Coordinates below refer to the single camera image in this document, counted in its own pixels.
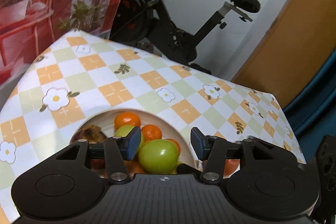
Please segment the large red apple front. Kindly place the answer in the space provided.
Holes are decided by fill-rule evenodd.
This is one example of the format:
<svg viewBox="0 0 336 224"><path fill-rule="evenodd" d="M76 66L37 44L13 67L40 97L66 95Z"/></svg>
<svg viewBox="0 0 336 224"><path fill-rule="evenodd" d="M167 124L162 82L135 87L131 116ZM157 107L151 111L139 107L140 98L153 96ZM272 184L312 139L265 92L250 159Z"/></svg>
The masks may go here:
<svg viewBox="0 0 336 224"><path fill-rule="evenodd" d="M239 165L240 165L239 159L227 159L224 165L223 176L224 177L231 176L237 170Z"/></svg>

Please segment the small orange mandarin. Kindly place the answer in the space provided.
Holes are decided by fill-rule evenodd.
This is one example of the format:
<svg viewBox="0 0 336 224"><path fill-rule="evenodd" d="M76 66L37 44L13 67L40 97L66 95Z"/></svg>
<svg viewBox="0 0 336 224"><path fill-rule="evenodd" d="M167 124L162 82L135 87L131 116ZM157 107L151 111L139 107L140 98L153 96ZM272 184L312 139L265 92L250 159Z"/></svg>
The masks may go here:
<svg viewBox="0 0 336 224"><path fill-rule="evenodd" d="M121 126L131 125L140 127L141 120L138 115L130 112L118 114L114 119L114 129L118 130Z"/></svg>
<svg viewBox="0 0 336 224"><path fill-rule="evenodd" d="M153 124L147 124L141 129L145 141L162 139L162 132L159 127Z"/></svg>

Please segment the small orange mandarin right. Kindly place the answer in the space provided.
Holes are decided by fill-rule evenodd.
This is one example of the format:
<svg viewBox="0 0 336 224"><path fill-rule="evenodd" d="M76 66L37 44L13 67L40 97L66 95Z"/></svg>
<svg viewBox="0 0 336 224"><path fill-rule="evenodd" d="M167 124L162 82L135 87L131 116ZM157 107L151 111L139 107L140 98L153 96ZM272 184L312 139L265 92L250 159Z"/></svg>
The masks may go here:
<svg viewBox="0 0 336 224"><path fill-rule="evenodd" d="M141 129L145 141L162 139L162 132L159 127L153 124L147 124Z"/></svg>

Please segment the beige round plate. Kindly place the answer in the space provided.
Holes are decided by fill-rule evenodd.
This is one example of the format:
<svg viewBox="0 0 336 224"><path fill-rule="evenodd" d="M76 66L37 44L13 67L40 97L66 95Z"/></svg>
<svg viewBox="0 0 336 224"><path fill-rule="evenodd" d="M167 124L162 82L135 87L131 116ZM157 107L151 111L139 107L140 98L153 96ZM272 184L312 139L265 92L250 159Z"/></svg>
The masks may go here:
<svg viewBox="0 0 336 224"><path fill-rule="evenodd" d="M140 129L142 129L143 126L147 124L153 124L159 127L159 129L161 130L162 140L170 138L176 140L179 143L179 145L181 146L181 154L179 155L177 165L175 166L174 170L169 174L176 174L176 168L180 164L186 164L193 168L197 167L197 162L195 160L195 157L193 156L192 151L190 150L190 145L189 143L187 143L187 141L183 139L182 135L162 118L159 118L158 116L155 116L145 111L134 109L118 109L101 112L89 118L76 131L93 124L99 126L107 138L115 136L114 134L116 130L114 129L114 119L118 114L123 112L130 112L138 115L141 120ZM135 174L148 173L146 170L143 169L142 165L138 161L138 156L136 155L134 156L133 160L126 161L125 165L127 167L127 171L130 174L130 177L134 177Z"/></svg>

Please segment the teal blue curtain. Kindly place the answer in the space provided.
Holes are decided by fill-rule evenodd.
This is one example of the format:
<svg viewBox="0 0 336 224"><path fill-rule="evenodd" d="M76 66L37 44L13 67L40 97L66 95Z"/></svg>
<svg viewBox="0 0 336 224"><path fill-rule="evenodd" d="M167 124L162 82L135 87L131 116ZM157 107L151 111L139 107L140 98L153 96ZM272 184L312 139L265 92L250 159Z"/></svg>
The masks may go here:
<svg viewBox="0 0 336 224"><path fill-rule="evenodd" d="M306 158L325 135L335 135L335 51L313 79L284 109Z"/></svg>

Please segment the small orange mandarin back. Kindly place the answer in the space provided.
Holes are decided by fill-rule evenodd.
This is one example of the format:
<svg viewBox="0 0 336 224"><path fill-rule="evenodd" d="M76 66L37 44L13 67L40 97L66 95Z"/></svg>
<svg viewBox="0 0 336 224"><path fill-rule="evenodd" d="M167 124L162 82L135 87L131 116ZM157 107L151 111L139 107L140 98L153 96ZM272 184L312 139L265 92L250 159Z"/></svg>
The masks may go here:
<svg viewBox="0 0 336 224"><path fill-rule="evenodd" d="M131 125L140 127L141 120L138 115L130 112L118 114L114 119L114 129L118 130L121 126Z"/></svg>

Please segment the dark purple mangosteen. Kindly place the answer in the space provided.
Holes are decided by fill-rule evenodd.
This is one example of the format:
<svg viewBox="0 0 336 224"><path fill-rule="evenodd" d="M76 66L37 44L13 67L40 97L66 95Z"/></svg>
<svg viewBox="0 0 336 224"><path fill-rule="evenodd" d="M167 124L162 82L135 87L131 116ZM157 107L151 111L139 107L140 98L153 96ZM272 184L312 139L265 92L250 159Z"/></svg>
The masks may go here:
<svg viewBox="0 0 336 224"><path fill-rule="evenodd" d="M70 139L70 144L80 139L85 139L90 144L102 143L106 138L99 126L91 124L76 131Z"/></svg>

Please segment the black exercise bike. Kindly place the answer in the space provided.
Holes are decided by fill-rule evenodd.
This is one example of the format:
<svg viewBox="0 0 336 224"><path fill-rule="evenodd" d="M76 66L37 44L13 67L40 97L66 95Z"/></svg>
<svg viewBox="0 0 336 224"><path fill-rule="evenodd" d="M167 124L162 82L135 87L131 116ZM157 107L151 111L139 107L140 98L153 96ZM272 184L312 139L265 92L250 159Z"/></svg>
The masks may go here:
<svg viewBox="0 0 336 224"><path fill-rule="evenodd" d="M192 34L173 21L164 0L120 0L109 38L148 52L157 50L171 61L211 74L195 63L197 46L214 28L226 27L224 18L229 12L238 14L243 22L251 22L249 14L257 14L260 9L258 0L229 0L203 24L192 19L194 12L185 15L186 10L182 9L176 13L181 16L179 22L194 23L199 28Z"/></svg>

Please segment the green fruit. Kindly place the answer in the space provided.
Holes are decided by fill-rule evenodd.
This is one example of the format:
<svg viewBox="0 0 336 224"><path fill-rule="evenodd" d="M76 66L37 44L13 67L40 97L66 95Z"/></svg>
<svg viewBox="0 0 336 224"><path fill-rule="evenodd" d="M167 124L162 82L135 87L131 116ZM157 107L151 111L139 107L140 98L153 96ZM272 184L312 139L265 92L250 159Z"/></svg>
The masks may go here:
<svg viewBox="0 0 336 224"><path fill-rule="evenodd" d="M175 145L167 140L152 140L143 145L138 161L143 169L151 174L169 174L178 162Z"/></svg>
<svg viewBox="0 0 336 224"><path fill-rule="evenodd" d="M115 136L120 136L120 137L126 137L126 135L128 133L130 133L133 128L134 128L134 126L132 126L132 125L121 126L116 130L114 135ZM144 145L144 143L145 143L145 139L143 137L143 134L141 134L141 141L140 141L140 144L139 144L138 149L136 151L136 154L135 154L136 156L139 154L139 151L142 148L142 146Z"/></svg>

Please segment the green fruit near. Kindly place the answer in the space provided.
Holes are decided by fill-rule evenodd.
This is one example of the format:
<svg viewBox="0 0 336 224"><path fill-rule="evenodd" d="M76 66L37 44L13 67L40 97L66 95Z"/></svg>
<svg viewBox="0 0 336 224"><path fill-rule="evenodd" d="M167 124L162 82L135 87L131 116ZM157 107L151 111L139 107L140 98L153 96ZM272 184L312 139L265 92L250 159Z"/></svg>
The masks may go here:
<svg viewBox="0 0 336 224"><path fill-rule="evenodd" d="M143 145L138 161L143 169L151 174L169 174L178 162L175 145L167 140L152 140Z"/></svg>

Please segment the checkered floral tablecloth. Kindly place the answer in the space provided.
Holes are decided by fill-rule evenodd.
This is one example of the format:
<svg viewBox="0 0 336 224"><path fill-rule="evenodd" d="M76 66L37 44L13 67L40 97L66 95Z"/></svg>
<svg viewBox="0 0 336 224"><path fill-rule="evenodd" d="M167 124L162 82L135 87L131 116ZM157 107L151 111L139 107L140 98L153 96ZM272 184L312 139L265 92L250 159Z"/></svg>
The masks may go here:
<svg viewBox="0 0 336 224"><path fill-rule="evenodd" d="M190 129L230 141L250 135L305 162L278 101L246 88L82 31L42 52L1 110L1 223L18 212L14 180L65 147L88 118L111 108L144 110L189 139Z"/></svg>

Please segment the green fruit far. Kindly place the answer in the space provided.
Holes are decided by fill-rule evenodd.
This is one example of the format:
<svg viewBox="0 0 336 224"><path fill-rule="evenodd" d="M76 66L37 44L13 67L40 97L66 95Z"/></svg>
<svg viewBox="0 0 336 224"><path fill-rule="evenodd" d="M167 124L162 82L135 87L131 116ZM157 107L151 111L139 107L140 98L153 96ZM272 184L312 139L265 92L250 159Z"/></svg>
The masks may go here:
<svg viewBox="0 0 336 224"><path fill-rule="evenodd" d="M120 137L126 137L126 135L128 133L130 133L133 128L134 128L134 126L132 126L132 125L121 126L116 130L114 135L115 136L120 136ZM136 151L136 154L135 154L136 156L139 154L139 151L142 148L142 146L144 145L144 143L145 143L145 139L143 137L143 134L141 134L141 141L140 141L140 144L139 144L138 149Z"/></svg>

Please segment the wooden door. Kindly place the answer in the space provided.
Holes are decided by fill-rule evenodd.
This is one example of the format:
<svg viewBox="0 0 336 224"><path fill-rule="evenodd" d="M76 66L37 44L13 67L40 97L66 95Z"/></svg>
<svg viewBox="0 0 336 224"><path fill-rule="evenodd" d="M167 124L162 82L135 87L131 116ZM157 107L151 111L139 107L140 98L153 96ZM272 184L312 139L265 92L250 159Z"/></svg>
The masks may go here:
<svg viewBox="0 0 336 224"><path fill-rule="evenodd" d="M233 81L286 107L334 49L335 0L288 0Z"/></svg>

